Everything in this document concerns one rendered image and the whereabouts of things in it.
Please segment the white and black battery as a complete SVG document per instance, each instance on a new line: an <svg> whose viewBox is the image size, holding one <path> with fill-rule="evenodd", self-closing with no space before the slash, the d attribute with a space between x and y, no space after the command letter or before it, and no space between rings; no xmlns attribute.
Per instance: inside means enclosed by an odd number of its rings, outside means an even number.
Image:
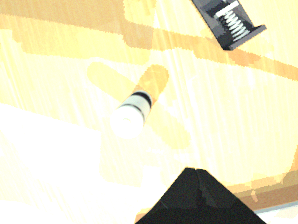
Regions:
<svg viewBox="0 0 298 224"><path fill-rule="evenodd" d="M148 92L137 91L132 93L112 113L110 125L112 125L113 131L121 137L138 135L144 127L146 119L148 119L152 105L152 96Z"/></svg>

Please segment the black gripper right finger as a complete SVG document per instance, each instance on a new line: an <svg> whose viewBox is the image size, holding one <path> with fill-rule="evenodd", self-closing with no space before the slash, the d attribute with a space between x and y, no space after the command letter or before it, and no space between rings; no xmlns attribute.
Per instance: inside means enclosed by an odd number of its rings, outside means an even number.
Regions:
<svg viewBox="0 0 298 224"><path fill-rule="evenodd" d="M197 224L267 224L206 169L197 168L200 181Z"/></svg>

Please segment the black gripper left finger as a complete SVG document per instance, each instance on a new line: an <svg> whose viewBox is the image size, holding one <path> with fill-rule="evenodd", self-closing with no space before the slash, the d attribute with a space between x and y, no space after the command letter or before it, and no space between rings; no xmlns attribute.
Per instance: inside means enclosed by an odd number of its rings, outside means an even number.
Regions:
<svg viewBox="0 0 298 224"><path fill-rule="evenodd" d="M200 181L197 169L185 167L160 201L134 224L197 224Z"/></svg>

